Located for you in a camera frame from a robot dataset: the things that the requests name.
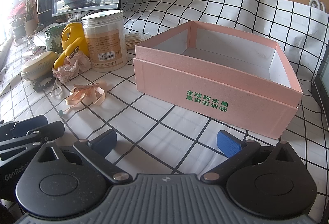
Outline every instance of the metal screw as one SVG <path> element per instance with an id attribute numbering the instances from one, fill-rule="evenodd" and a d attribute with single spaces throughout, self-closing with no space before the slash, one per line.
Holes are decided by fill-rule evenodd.
<path id="1" fill-rule="evenodd" d="M 113 175 L 113 179 L 118 181 L 124 181 L 129 179 L 129 176 L 130 175 L 126 172 L 119 172 Z"/>
<path id="2" fill-rule="evenodd" d="M 203 177 L 205 180 L 210 180 L 210 181 L 219 179 L 219 175 L 215 172 L 205 173 Z"/>

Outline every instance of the white lid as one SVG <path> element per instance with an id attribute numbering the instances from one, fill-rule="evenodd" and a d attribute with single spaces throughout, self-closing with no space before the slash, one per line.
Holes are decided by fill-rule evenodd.
<path id="1" fill-rule="evenodd" d="M 109 16 L 109 15 L 113 15 L 114 16 L 114 14 L 116 14 L 116 13 L 122 13 L 122 10 L 115 9 L 115 10 L 112 10 L 112 11 L 111 10 L 101 11 L 101 12 L 97 12 L 97 13 L 94 13 L 94 14 L 90 14 L 90 15 L 84 16 L 82 18 L 82 20 L 90 20 L 90 19 L 105 17 L 105 16 Z"/>

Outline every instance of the green glass jar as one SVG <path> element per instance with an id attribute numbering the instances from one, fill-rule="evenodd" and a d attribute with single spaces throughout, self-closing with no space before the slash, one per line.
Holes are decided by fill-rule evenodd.
<path id="1" fill-rule="evenodd" d="M 63 47 L 61 45 L 61 34 L 65 28 L 66 24 L 60 24 L 49 28 L 45 31 L 46 34 L 46 50 L 54 51 L 57 53 L 63 52 Z"/>

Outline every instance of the blue gripper pad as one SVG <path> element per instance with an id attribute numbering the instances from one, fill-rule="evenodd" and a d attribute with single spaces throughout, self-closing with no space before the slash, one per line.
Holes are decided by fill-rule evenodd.
<path id="1" fill-rule="evenodd" d="M 238 153 L 246 143 L 239 140 L 225 130 L 220 130 L 217 134 L 217 146 L 227 156 L 232 157 Z"/>

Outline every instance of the yellow watering can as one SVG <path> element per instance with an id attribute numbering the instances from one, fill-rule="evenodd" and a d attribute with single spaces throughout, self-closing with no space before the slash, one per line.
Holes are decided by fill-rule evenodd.
<path id="1" fill-rule="evenodd" d="M 86 56 L 89 56 L 82 23 L 73 22 L 68 24 L 62 32 L 61 42 L 64 52 L 55 61 L 54 69 L 57 69 L 64 64 L 65 57 L 73 56 L 79 50 L 81 50 Z"/>

